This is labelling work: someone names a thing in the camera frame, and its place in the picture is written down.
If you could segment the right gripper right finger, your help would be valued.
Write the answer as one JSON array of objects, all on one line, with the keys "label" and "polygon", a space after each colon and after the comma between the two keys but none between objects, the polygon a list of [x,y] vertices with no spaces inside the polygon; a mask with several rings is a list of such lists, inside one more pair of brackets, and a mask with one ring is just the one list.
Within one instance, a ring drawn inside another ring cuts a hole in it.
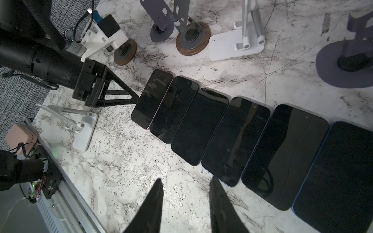
[{"label": "right gripper right finger", "polygon": [[209,205],[212,233],[249,233],[215,176],[210,181]]}]

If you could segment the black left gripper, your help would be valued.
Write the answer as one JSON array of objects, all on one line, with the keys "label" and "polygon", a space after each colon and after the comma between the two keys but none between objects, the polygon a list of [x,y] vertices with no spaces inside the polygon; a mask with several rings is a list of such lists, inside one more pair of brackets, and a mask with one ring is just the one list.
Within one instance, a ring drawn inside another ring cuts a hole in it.
[{"label": "black left gripper", "polygon": [[[116,84],[119,90],[109,89],[111,83]],[[107,95],[130,96],[130,98],[107,100],[105,98]],[[88,58],[83,63],[72,97],[84,101],[88,107],[136,104],[139,100],[139,96],[114,72],[108,70],[106,65]]]}]

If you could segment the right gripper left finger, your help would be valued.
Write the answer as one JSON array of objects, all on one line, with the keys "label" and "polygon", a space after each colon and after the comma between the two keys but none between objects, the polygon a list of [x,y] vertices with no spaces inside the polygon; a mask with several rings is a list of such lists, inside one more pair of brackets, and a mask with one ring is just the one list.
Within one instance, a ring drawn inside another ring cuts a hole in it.
[{"label": "right gripper left finger", "polygon": [[163,207],[163,184],[157,179],[124,233],[159,233]]}]

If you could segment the phone with pink edge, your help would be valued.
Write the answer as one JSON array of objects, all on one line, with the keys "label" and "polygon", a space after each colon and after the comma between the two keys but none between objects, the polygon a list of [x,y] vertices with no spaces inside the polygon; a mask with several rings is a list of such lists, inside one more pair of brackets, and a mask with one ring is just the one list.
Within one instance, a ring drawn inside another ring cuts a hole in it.
[{"label": "phone with pink edge", "polygon": [[143,129],[148,129],[173,80],[171,73],[155,69],[132,114],[131,120]]}]

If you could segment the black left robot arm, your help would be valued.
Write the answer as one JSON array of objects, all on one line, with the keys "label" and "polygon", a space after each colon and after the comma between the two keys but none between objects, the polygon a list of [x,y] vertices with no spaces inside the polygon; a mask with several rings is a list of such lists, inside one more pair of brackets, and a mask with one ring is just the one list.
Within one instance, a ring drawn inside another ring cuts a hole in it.
[{"label": "black left robot arm", "polygon": [[106,65],[92,60],[101,49],[114,53],[123,66],[133,60],[137,44],[112,15],[86,11],[90,23],[82,55],[66,50],[66,42],[50,20],[51,1],[1,1],[1,65],[36,76],[45,86],[64,86],[88,107],[135,104],[139,96]]}]

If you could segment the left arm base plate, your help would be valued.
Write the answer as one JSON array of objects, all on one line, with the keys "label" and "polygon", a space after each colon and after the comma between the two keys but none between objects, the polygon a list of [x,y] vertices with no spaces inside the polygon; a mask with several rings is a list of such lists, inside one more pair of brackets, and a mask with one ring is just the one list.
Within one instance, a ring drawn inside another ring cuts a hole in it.
[{"label": "left arm base plate", "polygon": [[33,156],[35,159],[42,160],[45,165],[41,178],[32,183],[35,198],[41,198],[43,194],[49,200],[58,190],[63,175],[54,158],[41,145],[36,147]]}]

